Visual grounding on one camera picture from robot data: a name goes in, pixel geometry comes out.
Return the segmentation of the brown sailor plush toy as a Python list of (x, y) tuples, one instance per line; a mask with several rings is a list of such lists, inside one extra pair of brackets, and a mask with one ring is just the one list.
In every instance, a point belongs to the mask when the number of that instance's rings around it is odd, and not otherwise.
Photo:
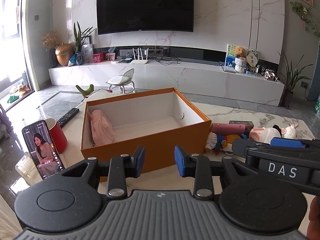
[(220, 151), (226, 152), (228, 154), (233, 153), (232, 144), (235, 139), (248, 139), (248, 137), (244, 134), (220, 135), (210, 132), (204, 151), (206, 153), (215, 152), (215, 154), (218, 154)]

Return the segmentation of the pink snap wallet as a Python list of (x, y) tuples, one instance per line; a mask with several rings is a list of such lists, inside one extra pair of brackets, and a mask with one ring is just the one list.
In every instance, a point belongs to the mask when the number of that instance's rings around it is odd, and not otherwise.
[(221, 123), (212, 123), (210, 131), (219, 135), (242, 135), (245, 132), (245, 125), (243, 124), (221, 124)]

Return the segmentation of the dark photo card box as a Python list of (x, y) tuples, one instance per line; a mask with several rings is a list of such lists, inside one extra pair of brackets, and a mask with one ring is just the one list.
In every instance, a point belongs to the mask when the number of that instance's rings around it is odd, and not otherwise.
[(243, 125), (245, 127), (245, 131), (247, 131), (247, 132), (249, 132), (254, 127), (254, 124), (251, 121), (230, 120), (229, 123)]

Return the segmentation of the pink fabric pouch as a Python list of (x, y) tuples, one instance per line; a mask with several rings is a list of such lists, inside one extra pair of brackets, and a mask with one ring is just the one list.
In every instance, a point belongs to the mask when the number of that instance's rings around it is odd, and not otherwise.
[(111, 144), (115, 139), (112, 124), (105, 114), (97, 109), (90, 114), (92, 138), (96, 146)]

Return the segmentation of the white crochet bunny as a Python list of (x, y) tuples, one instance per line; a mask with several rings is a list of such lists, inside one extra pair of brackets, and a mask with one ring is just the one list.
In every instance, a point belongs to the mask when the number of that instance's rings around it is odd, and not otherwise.
[(297, 138), (297, 131), (296, 128), (299, 126), (299, 124), (291, 124), (290, 126), (287, 126), (286, 128), (281, 129), (281, 136), (284, 139), (296, 139)]

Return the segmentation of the orange cardboard box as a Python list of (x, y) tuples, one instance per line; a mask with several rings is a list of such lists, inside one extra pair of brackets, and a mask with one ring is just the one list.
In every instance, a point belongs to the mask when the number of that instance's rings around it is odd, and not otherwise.
[[(114, 139), (98, 145), (93, 139), (92, 115), (100, 110), (112, 126)], [(87, 100), (81, 134), (84, 158), (109, 161), (120, 154), (145, 148), (142, 171), (151, 172), (175, 164), (174, 149), (202, 154), (212, 121), (176, 88), (165, 88)]]

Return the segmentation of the potted green plant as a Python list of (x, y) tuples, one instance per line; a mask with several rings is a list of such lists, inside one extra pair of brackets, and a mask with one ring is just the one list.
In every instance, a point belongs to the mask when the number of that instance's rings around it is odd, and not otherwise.
[(281, 106), (286, 109), (289, 109), (290, 103), (293, 98), (293, 91), (296, 84), (301, 80), (310, 80), (309, 77), (303, 75), (303, 71), (305, 68), (313, 66), (313, 64), (306, 64), (300, 68), (299, 64), (301, 63), (304, 57), (304, 55), (302, 55), (298, 63), (294, 67), (292, 61), (288, 60), (283, 50), (281, 51), (281, 54), (279, 53), (279, 55), (280, 56), (283, 55), (283, 62), (286, 70), (286, 74), (281, 73), (285, 81), (285, 91), (284, 91), (283, 99), (281, 102)]

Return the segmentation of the black white cow figurine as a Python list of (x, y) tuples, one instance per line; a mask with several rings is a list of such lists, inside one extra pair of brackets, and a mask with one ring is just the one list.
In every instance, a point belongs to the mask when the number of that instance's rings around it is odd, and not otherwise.
[(268, 68), (262, 68), (261, 75), (264, 77), (264, 79), (269, 81), (277, 82), (279, 78), (276, 76), (275, 72)]

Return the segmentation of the white marble tv console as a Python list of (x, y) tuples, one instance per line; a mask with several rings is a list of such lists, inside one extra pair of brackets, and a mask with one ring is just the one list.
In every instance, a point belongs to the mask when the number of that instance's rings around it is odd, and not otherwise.
[(156, 61), (146, 64), (109, 62), (80, 66), (56, 67), (49, 70), (53, 85), (106, 86), (107, 81), (133, 69), (133, 81), (138, 89), (175, 87), (182, 93), (199, 94), (278, 106), (284, 90), (280, 81), (262, 76), (230, 73), (220, 66), (180, 62), (162, 65)]

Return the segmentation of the red cup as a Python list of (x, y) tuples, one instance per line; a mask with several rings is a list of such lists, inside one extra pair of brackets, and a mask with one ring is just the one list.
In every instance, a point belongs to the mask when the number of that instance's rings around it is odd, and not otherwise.
[(62, 128), (54, 118), (48, 118), (45, 120), (45, 122), (48, 126), (49, 133), (51, 135), (55, 148), (60, 154), (62, 154), (67, 148), (67, 138)]

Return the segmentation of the black remote control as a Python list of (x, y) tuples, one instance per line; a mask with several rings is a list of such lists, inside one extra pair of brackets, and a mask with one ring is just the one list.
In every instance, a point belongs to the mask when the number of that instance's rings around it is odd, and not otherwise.
[(72, 108), (70, 109), (66, 114), (64, 114), (59, 120), (57, 120), (57, 123), (61, 128), (63, 128), (69, 121), (71, 121), (80, 110), (78, 108)]

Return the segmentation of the green toy on floor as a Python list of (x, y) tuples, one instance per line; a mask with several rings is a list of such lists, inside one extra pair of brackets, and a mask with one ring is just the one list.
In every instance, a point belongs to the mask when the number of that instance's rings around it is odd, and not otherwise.
[(94, 85), (93, 84), (90, 84), (87, 89), (82, 89), (79, 85), (76, 85), (75, 87), (84, 98), (94, 92)]

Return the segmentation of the landscape picture card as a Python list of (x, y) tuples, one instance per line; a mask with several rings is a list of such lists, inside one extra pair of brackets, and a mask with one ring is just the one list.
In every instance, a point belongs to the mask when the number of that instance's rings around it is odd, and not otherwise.
[(234, 49), (236, 45), (228, 44), (224, 63), (220, 62), (220, 66), (224, 72), (236, 73)]

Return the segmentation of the small teddy bear in pot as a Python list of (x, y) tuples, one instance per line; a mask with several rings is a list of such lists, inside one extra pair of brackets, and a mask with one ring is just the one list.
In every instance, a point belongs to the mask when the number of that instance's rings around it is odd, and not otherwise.
[(246, 59), (246, 51), (243, 47), (236, 46), (234, 48), (234, 56), (235, 56), (235, 71), (241, 74), (245, 73), (247, 59)]

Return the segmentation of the round paper fan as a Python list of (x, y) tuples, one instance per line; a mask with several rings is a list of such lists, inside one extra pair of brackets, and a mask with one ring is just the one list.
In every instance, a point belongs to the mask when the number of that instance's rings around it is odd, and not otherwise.
[(247, 56), (246, 56), (247, 64), (248, 64), (248, 71), (257, 73), (258, 72), (258, 61), (259, 61), (259, 54), (257, 50), (253, 48), (248, 48)]

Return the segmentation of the smartphone on stand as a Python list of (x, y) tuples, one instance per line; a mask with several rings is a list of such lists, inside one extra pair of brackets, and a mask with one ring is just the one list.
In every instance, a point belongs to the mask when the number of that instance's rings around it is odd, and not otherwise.
[(25, 126), (22, 128), (22, 134), (32, 161), (42, 179), (65, 169), (44, 120)]

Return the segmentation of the white wifi router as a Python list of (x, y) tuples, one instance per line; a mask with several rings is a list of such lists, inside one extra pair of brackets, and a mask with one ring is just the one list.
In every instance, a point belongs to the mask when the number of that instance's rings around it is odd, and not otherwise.
[(141, 48), (137, 48), (136, 50), (132, 49), (133, 60), (130, 62), (131, 64), (147, 64), (148, 63), (148, 52), (147, 49), (146, 54), (144, 55)]

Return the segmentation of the red gift box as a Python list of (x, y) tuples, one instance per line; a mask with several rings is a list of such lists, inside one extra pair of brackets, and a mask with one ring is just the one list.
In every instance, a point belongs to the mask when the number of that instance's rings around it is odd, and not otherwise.
[(93, 54), (93, 63), (100, 63), (104, 61), (104, 53)]

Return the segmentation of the golden acorn vase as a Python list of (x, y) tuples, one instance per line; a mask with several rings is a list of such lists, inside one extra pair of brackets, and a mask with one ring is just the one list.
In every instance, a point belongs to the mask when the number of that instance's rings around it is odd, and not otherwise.
[(56, 48), (55, 55), (59, 64), (67, 66), (70, 58), (74, 55), (73, 45), (70, 43), (62, 43)]

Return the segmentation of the hanging ivy plant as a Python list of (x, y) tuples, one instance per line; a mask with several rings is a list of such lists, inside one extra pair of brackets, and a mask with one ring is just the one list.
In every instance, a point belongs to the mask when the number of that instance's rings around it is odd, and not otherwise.
[(319, 39), (319, 21), (313, 16), (310, 7), (305, 7), (299, 2), (290, 2), (291, 10), (297, 14), (303, 22), (303, 29), (310, 31)]

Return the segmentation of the tall leafy plant in vase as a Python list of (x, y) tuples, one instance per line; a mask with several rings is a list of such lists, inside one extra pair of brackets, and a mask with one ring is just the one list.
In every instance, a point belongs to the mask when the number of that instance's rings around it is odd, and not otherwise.
[(82, 46), (84, 45), (84, 41), (86, 37), (91, 35), (93, 32), (95, 32), (94, 27), (88, 27), (84, 30), (81, 30), (81, 27), (78, 21), (73, 24), (75, 62), (78, 66), (82, 65), (84, 62), (83, 55), (81, 53)]

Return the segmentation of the dried flower bouquet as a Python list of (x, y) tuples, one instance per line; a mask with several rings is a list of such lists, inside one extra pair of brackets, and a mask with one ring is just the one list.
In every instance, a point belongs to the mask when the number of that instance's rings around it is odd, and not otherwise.
[(57, 57), (55, 54), (56, 48), (60, 45), (60, 41), (57, 38), (57, 31), (50, 31), (48, 34), (42, 37), (42, 45), (49, 51), (49, 60), (52, 68), (58, 66)]

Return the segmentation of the black wall television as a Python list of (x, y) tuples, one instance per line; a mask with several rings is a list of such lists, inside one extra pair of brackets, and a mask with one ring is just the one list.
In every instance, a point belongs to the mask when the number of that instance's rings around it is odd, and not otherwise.
[(97, 0), (98, 33), (194, 29), (194, 0)]

